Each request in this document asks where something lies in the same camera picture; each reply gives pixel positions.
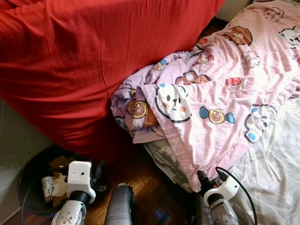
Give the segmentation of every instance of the wall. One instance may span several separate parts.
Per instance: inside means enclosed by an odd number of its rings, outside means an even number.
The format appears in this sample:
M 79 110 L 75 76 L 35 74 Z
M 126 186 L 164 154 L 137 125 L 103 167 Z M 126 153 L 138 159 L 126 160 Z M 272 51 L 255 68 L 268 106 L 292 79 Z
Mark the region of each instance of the wall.
M 216 18 L 231 21 L 250 2 L 249 0 L 226 0 L 216 14 Z
M 19 210 L 23 166 L 51 141 L 0 98 L 0 224 Z

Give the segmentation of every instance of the wooden floor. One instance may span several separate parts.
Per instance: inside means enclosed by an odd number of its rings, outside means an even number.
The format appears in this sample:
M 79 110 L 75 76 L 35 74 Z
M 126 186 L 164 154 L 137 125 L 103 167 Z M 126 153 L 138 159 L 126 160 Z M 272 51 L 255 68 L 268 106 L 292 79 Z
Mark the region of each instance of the wooden floor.
M 199 38 L 221 30 L 224 24 L 213 20 Z M 189 216 L 191 196 L 173 184 L 155 166 L 142 146 L 105 168 L 102 183 L 107 191 L 100 193 L 88 207 L 85 224 L 102 225 L 113 189 L 119 183 L 133 187 L 135 193 L 135 224 L 137 225 L 184 225 Z M 26 225 L 40 225 L 46 217 L 25 213 Z M 4 225 L 19 225 L 20 213 L 10 218 Z

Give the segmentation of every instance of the cartoon print blanket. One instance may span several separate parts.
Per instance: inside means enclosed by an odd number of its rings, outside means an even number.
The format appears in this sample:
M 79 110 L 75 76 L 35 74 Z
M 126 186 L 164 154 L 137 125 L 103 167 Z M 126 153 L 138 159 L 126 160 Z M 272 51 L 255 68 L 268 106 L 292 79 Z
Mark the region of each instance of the cartoon print blanket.
M 127 78 L 111 97 L 134 143 L 167 138 L 194 191 L 263 135 L 300 91 L 300 10 L 255 2 L 192 52 L 176 52 Z

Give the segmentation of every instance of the black trash bin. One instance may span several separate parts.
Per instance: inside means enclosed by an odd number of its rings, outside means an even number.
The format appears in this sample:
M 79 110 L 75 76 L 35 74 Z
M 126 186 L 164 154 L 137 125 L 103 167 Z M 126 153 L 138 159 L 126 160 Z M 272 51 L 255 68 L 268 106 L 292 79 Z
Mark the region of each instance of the black trash bin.
M 54 208 L 52 202 L 45 203 L 41 182 L 44 176 L 51 175 L 47 172 L 50 169 L 48 163 L 60 156 L 73 157 L 75 160 L 84 161 L 81 156 L 53 145 L 37 154 L 24 167 L 19 179 L 18 198 L 20 204 L 22 204 L 29 187 L 34 182 L 24 206 L 24 209 L 30 213 L 38 216 L 54 216 L 61 209 L 62 205 Z

